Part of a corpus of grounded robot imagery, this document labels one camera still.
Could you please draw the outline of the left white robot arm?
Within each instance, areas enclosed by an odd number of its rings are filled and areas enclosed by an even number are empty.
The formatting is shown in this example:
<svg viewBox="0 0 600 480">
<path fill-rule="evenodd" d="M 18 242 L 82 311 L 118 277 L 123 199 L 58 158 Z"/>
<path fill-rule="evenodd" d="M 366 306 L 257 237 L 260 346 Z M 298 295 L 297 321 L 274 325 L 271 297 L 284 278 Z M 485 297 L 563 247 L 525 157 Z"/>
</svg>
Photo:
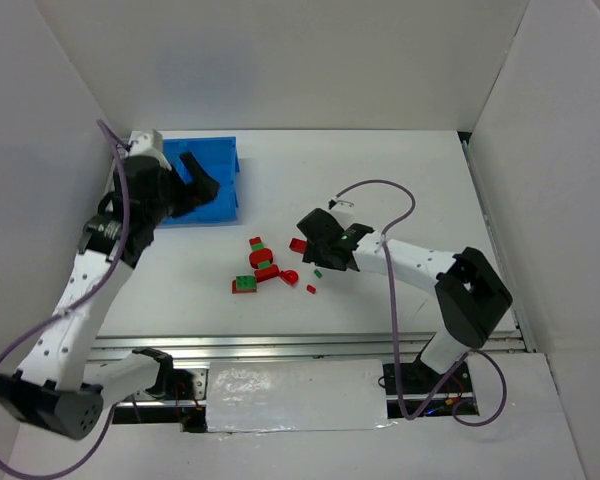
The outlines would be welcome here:
<svg viewBox="0 0 600 480">
<path fill-rule="evenodd" d="M 151 155 L 131 155 L 113 174 L 114 187 L 84 225 L 56 322 L 11 374 L 0 374 L 0 404 L 17 420 L 72 440 L 85 438 L 102 411 L 144 391 L 165 396 L 172 357 L 135 348 L 92 373 L 85 367 L 92 345 L 118 293 L 130 279 L 156 227 L 214 201 L 220 185 L 190 152 L 180 154 L 184 181 Z"/>
</svg>

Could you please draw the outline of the red 2x4 lego brick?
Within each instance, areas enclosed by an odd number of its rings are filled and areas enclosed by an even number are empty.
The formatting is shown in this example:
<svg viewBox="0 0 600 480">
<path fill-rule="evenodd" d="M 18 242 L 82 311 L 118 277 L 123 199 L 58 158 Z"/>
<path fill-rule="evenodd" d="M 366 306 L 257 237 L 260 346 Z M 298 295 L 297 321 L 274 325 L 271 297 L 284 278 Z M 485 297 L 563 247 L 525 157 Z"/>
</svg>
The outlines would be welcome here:
<svg viewBox="0 0 600 480">
<path fill-rule="evenodd" d="M 298 254 L 304 254 L 307 248 L 307 242 L 299 238 L 292 238 L 289 244 L 289 249 Z"/>
</svg>

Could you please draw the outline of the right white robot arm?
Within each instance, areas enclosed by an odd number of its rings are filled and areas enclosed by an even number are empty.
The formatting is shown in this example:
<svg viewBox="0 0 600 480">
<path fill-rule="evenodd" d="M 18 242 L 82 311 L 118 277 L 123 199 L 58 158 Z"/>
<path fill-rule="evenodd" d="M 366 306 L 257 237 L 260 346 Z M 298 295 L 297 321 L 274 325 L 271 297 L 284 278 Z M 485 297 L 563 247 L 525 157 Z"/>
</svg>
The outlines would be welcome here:
<svg viewBox="0 0 600 480">
<path fill-rule="evenodd" d="M 442 375 L 471 350 L 480 349 L 512 305 L 513 298 L 478 249 L 436 251 L 391 239 L 386 231 L 353 223 L 343 228 L 330 212 L 316 208 L 297 224 L 306 237 L 305 263 L 336 271 L 383 274 L 395 294 L 403 282 L 438 302 L 443 328 L 418 361 Z"/>
</svg>

